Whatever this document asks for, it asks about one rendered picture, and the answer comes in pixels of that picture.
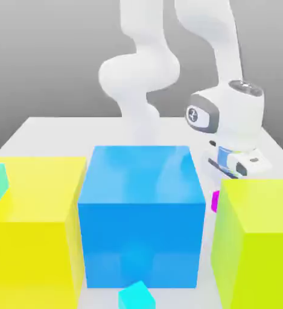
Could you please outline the large lime box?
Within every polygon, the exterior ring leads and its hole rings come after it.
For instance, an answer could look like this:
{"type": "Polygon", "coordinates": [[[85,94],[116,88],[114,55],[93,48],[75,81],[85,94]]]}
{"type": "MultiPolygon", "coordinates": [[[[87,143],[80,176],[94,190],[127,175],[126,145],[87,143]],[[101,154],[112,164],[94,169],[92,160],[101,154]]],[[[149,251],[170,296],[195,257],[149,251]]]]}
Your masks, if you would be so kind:
{"type": "Polygon", "coordinates": [[[283,309],[283,179],[222,181],[211,264],[223,309],[283,309]]]}

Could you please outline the small magenta cube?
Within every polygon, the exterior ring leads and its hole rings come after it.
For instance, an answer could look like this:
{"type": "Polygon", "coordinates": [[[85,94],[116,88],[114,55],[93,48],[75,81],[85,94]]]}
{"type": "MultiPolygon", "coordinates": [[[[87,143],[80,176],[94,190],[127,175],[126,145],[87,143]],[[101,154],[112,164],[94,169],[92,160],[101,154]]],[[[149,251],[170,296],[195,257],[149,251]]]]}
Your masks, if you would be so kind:
{"type": "Polygon", "coordinates": [[[212,194],[212,202],[211,202],[211,209],[213,212],[217,212],[218,206],[218,199],[219,199],[220,191],[214,191],[212,194]]]}

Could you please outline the large yellow box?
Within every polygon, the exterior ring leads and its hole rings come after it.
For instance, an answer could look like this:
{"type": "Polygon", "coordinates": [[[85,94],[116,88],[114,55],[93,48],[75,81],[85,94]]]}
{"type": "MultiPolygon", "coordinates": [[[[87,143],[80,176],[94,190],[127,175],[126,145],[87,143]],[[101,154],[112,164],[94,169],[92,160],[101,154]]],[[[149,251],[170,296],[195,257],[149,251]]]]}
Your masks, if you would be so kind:
{"type": "Polygon", "coordinates": [[[0,157],[0,309],[77,309],[84,278],[77,201],[84,157],[0,157]]]}

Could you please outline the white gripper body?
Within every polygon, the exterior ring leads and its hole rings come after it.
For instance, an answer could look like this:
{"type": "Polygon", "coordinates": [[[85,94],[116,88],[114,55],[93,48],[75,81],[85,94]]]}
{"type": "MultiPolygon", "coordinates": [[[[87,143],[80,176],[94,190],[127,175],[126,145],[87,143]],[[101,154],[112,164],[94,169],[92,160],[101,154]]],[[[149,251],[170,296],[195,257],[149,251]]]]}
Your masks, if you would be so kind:
{"type": "Polygon", "coordinates": [[[215,187],[221,187],[221,182],[228,179],[238,179],[235,175],[228,172],[224,168],[221,169],[218,164],[213,161],[208,154],[203,160],[203,172],[213,182],[215,187]]]}

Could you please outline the small cyan cube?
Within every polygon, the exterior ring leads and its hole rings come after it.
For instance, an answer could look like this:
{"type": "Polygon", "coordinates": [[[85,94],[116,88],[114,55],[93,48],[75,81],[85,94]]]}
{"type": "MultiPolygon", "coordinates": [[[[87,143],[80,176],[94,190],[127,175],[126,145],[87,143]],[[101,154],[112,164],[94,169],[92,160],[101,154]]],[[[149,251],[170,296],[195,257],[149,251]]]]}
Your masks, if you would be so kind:
{"type": "Polygon", "coordinates": [[[118,309],[156,309],[156,301],[142,281],[118,292],[118,309]]]}

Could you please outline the large blue box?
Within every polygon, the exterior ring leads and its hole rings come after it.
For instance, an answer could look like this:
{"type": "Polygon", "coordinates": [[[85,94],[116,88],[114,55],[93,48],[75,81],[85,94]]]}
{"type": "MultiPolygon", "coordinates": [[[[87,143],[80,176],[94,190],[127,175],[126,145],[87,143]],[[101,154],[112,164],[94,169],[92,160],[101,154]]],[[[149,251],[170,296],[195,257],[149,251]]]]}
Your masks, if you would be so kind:
{"type": "Polygon", "coordinates": [[[205,208],[187,146],[96,146],[78,200],[87,286],[194,288],[205,208]]]}

